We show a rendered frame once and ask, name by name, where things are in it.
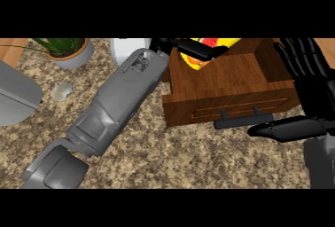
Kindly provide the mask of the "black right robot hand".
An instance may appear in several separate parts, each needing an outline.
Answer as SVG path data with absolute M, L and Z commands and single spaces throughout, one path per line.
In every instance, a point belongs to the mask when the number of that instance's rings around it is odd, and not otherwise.
M 335 69 L 318 42 L 314 38 L 283 38 L 274 47 L 296 81 L 306 114 L 253 126 L 249 134 L 283 143 L 327 135 L 335 137 Z

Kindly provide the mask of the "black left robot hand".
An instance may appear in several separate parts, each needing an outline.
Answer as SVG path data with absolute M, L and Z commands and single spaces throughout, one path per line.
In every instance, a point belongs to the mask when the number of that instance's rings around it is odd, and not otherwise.
M 210 61 L 221 57 L 229 50 L 226 46 L 210 47 L 209 45 L 194 41 L 191 38 L 154 38 L 150 49 L 156 52 L 172 53 L 172 49 L 178 48 L 179 52 L 201 61 Z

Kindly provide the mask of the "brown wooden drawer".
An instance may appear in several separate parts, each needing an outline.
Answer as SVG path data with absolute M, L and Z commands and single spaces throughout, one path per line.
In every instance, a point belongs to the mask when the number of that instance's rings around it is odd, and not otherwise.
M 188 66 L 178 51 L 170 55 L 167 79 L 170 94 L 290 80 L 291 75 L 271 38 L 241 39 L 228 53 L 201 70 Z
M 163 97 L 169 127 L 252 116 L 253 107 L 265 114 L 290 111 L 300 105 L 294 81 L 266 82 L 218 90 L 197 90 Z

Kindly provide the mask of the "brown wooden drawer front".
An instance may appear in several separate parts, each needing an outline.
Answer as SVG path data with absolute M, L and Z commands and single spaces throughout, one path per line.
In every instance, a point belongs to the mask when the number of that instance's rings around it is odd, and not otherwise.
M 197 90 L 163 97 L 169 127 L 252 116 L 253 107 L 265 114 L 290 111 L 300 105 L 294 81 L 266 82 L 218 90 Z

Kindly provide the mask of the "clear glass cup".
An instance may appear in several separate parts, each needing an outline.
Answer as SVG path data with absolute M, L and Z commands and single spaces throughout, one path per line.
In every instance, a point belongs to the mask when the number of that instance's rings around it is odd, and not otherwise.
M 52 89 L 52 98 L 55 101 L 66 101 L 67 96 L 72 94 L 74 89 L 74 86 L 64 82 L 61 84 L 57 84 Z

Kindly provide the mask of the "yellow fruit print box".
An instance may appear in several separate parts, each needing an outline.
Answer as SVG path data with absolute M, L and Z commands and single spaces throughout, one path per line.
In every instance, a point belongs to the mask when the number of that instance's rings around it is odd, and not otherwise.
M 226 46 L 231 48 L 240 41 L 240 38 L 194 38 L 194 41 L 206 44 L 210 47 Z M 201 61 L 185 53 L 182 53 L 181 56 L 191 68 L 196 70 L 201 70 L 209 64 L 209 61 Z

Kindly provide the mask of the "white rounded container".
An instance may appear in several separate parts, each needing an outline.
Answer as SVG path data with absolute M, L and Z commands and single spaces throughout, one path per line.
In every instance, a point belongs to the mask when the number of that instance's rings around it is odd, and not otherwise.
M 151 42 L 151 38 L 111 38 L 110 52 L 114 65 L 119 67 L 138 49 L 148 49 Z

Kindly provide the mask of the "grey plant pot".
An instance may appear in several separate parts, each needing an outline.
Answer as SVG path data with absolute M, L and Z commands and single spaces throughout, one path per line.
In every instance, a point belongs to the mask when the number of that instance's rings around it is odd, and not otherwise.
M 60 68 L 74 69 L 82 67 L 91 61 L 94 53 L 95 53 L 95 46 L 91 39 L 88 38 L 80 50 L 73 55 L 64 58 L 57 58 L 52 55 L 48 55 L 48 58 Z

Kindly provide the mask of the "green leafy plant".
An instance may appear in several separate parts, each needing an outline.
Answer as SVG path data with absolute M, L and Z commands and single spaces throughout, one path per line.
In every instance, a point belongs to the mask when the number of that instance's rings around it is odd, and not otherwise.
M 43 49 L 14 44 L 5 44 L 5 47 L 30 49 L 49 54 L 55 58 L 64 58 L 76 54 L 86 44 L 85 38 L 48 38 L 46 40 L 35 38 L 33 41 L 43 47 Z

